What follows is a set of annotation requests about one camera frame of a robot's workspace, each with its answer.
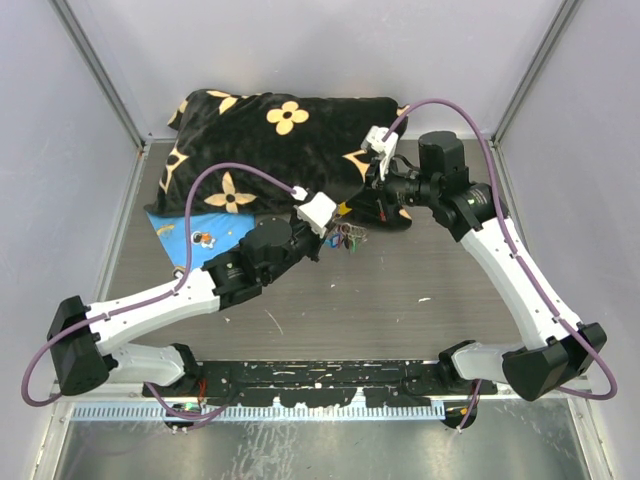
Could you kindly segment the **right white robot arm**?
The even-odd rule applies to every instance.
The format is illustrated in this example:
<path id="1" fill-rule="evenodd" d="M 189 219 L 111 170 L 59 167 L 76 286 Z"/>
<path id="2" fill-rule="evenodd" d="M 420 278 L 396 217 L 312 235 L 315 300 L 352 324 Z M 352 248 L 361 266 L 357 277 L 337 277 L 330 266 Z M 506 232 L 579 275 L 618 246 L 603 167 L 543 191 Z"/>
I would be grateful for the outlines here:
<path id="1" fill-rule="evenodd" d="M 461 140 L 436 131 L 418 140 L 420 165 L 397 169 L 398 136 L 372 127 L 362 143 L 371 154 L 368 187 L 404 206 L 428 208 L 475 259 L 500 294 L 518 332 L 515 344 L 467 340 L 439 355 L 438 379 L 459 394 L 474 380 L 503 383 L 534 401 L 586 373 L 607 342 L 603 327 L 584 323 L 544 278 L 491 185 L 471 180 Z"/>

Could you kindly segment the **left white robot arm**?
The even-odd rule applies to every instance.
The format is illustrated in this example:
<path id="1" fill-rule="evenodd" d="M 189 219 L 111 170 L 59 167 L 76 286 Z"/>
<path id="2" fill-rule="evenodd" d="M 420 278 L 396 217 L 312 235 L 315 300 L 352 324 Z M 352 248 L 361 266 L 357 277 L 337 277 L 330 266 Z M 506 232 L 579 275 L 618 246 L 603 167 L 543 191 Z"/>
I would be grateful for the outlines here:
<path id="1" fill-rule="evenodd" d="M 47 333 L 61 394 L 90 392 L 130 370 L 143 382 L 191 395 L 200 384 L 193 354 L 178 344 L 144 350 L 135 339 L 258 297 L 302 259 L 317 261 L 333 225 L 298 217 L 262 220 L 235 247 L 177 280 L 108 302 L 61 301 Z"/>

